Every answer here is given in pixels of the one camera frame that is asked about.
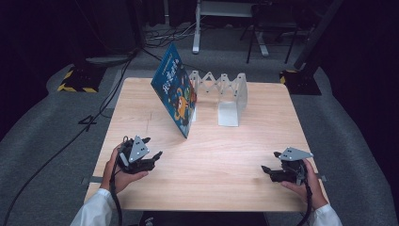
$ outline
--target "table leg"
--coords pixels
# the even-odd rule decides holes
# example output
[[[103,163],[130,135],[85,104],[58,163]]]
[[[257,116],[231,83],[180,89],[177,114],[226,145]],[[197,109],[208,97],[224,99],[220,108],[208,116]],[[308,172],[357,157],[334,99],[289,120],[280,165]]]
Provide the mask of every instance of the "table leg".
[[[193,54],[200,52],[200,0],[197,1],[196,33],[194,34]]]

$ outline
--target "book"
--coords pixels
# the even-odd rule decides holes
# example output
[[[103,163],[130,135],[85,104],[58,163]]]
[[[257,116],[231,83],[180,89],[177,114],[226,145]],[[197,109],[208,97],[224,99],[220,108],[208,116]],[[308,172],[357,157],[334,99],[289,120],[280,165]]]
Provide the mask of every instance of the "book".
[[[173,42],[165,52],[151,84],[170,117],[187,138],[195,114],[197,93]]]

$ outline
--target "black cable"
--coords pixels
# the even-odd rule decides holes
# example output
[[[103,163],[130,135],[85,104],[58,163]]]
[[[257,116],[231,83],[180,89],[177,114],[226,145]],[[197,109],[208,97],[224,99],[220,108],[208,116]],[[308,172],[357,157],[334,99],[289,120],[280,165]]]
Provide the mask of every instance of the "black cable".
[[[110,116],[104,115],[103,112],[104,112],[104,110],[106,109],[106,107],[109,105],[109,102],[111,102],[111,100],[114,98],[115,94],[117,93],[117,90],[118,90],[118,88],[120,87],[120,84],[121,84],[121,82],[122,82],[122,80],[123,80],[123,76],[124,76],[124,74],[125,74],[125,72],[126,72],[126,70],[127,70],[127,67],[129,66],[129,64],[130,64],[130,62],[132,61],[132,59],[136,57],[137,53],[138,53],[138,49],[135,49],[135,50],[133,51],[132,55],[130,56],[129,61],[125,64],[124,67],[122,67],[122,70],[120,71],[120,80],[118,81],[117,85],[116,85],[115,87],[112,88],[111,92],[108,94],[108,96],[105,97],[105,99],[104,99],[103,102],[101,103],[101,105],[100,105],[100,114],[101,114],[103,117],[108,118],[108,119],[111,118]],[[108,104],[107,104],[107,105],[104,105],[104,103],[106,102],[106,100],[108,100],[108,98],[109,98]]]
[[[150,52],[149,52],[149,51],[147,51],[146,49],[144,49],[144,48],[141,48],[141,49],[144,51],[144,53],[146,53],[146,54],[150,55],[151,57],[154,57],[154,58],[158,59],[159,61],[161,61],[161,60],[162,60],[162,58],[161,58],[161,57],[159,57],[159,56],[156,56],[156,55],[154,55],[154,54],[150,53]],[[184,66],[186,66],[186,67],[189,67],[189,68],[197,69],[198,71],[200,71],[200,72],[203,72],[203,73],[208,73],[208,72],[206,72],[206,71],[205,71],[205,70],[203,70],[203,69],[197,68],[197,67],[195,67],[195,66],[192,66],[192,65],[189,65],[189,64],[183,64],[183,65],[184,65]]]
[[[94,61],[89,61],[89,60],[87,60],[87,62],[89,64],[93,65],[94,67],[109,68],[109,67],[118,66],[120,64],[124,64],[127,61],[129,61],[130,58],[131,58],[131,55],[128,55],[126,58],[123,58],[123,59],[109,60],[106,62],[94,62]]]
[[[267,215],[265,212],[263,212],[263,218],[264,218],[264,222],[266,223],[266,226],[270,226],[269,219],[267,218]]]
[[[167,37],[167,38],[170,37],[169,32],[172,31],[172,29],[164,29],[164,30],[166,30],[166,32],[164,32],[163,34],[159,33],[160,30],[162,30],[162,29],[147,31],[146,33],[150,34],[150,36],[146,37],[146,41],[149,41],[149,40],[161,40],[164,37]],[[176,33],[177,33],[177,29],[174,29],[172,34],[176,34]]]
[[[124,68],[123,68],[123,73],[122,73],[122,77],[124,72],[126,72],[127,67],[129,66],[130,62],[132,62],[133,58],[136,55],[133,55],[133,57],[130,58],[130,60],[128,62],[126,62]],[[108,100],[108,102],[104,105],[103,108],[100,108],[100,112],[97,113],[97,115],[95,115],[89,122],[88,124],[81,130],[79,131],[79,133],[77,133],[66,145],[64,145],[58,152],[56,152],[49,160],[47,160],[25,183],[24,185],[21,187],[21,189],[18,191],[17,195],[14,197],[14,199],[11,202],[11,205],[8,208],[8,211],[6,213],[6,217],[4,218],[3,221],[3,226],[7,225],[8,222],[8,218],[9,215],[11,213],[12,208],[14,207],[15,202],[18,200],[18,198],[20,197],[20,195],[23,193],[24,189],[29,185],[29,183],[53,160],[55,159],[57,156],[59,156],[65,149],[67,149],[78,137],[80,137],[80,135],[83,134],[84,131],[86,131],[86,129],[102,114],[102,112],[106,109],[106,107],[109,105],[109,103],[111,102],[112,98],[110,98]]]
[[[300,214],[300,216],[302,216],[303,218],[305,217],[305,214],[304,213],[299,213]],[[311,223],[309,222],[309,219],[308,220],[306,220],[306,224],[309,226],[309,225],[311,225]]]
[[[154,36],[152,38],[147,38],[147,44],[146,47],[148,48],[158,48],[158,47],[165,47],[167,45],[169,45],[171,42],[175,41],[175,40],[183,40],[185,38],[187,38],[188,36],[192,36],[194,35],[194,33],[190,33],[185,35],[184,33],[186,31],[191,31],[193,30],[195,24],[191,24],[190,26],[188,26],[187,28],[176,28],[171,34],[168,34],[169,31],[171,31],[170,29],[165,32],[163,35],[161,36]],[[149,43],[149,40],[156,40],[159,38],[159,43],[158,44],[151,44]]]
[[[306,187],[306,194],[307,194],[307,201],[308,201],[308,208],[306,210],[305,217],[297,224],[297,226],[302,226],[305,222],[308,221],[309,216],[311,215],[311,187],[309,186],[308,179],[305,178],[304,180],[305,187]]]
[[[79,8],[80,13],[82,14],[82,16],[85,18],[86,22],[88,23],[88,26],[90,27],[90,30],[91,30],[91,32],[93,33],[93,35],[96,37],[96,39],[100,42],[100,44],[101,44],[105,49],[107,49],[107,50],[109,50],[110,52],[115,53],[115,54],[129,54],[129,52],[128,52],[128,53],[126,53],[126,52],[119,52],[119,51],[116,51],[115,49],[112,49],[112,48],[108,47],[108,46],[103,42],[103,40],[98,36],[97,32],[94,30],[94,27],[91,25],[90,20],[89,20],[88,17],[86,16],[86,14],[85,14],[85,12],[83,11],[83,9],[80,7],[79,3],[78,3],[76,0],[74,0],[74,3],[75,3],[75,5]]]
[[[115,175],[117,174],[117,173],[115,173],[115,169],[117,168],[118,158],[119,158],[119,156],[117,156],[115,158],[114,167],[112,169],[111,178],[109,180],[109,192],[111,193],[111,197],[114,200],[115,205],[117,206],[117,210],[118,210],[118,225],[121,226],[122,225],[122,211],[120,209],[120,200],[118,199],[117,188],[115,186]]]

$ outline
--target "book stand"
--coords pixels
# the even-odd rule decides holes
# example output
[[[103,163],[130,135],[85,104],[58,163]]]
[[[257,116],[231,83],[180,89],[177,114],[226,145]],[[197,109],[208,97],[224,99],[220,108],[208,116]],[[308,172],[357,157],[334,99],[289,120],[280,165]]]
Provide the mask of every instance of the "book stand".
[[[247,106],[247,79],[244,73],[230,81],[229,77],[222,73],[216,80],[212,73],[206,73],[203,78],[198,71],[190,74],[194,90],[204,89],[207,93],[218,92],[218,124],[222,126],[238,126],[241,113]]]

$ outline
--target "white bracket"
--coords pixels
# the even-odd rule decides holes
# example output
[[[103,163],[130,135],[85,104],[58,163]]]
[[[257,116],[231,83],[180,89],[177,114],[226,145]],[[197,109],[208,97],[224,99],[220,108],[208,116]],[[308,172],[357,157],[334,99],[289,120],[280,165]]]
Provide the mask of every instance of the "white bracket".
[[[309,157],[313,157],[313,153],[307,153],[293,147],[288,147],[282,154],[279,155],[279,159],[285,161],[296,161]]]
[[[136,162],[137,159],[142,158],[149,152],[150,150],[147,148],[143,140],[139,136],[136,136],[132,150],[130,151],[129,162]]]
[[[218,124],[222,126],[238,126],[241,113],[247,106],[247,79],[244,73],[230,81],[223,73],[217,80],[212,73],[206,73],[203,78],[198,71],[190,74],[194,90],[204,89],[206,92],[218,92]]]

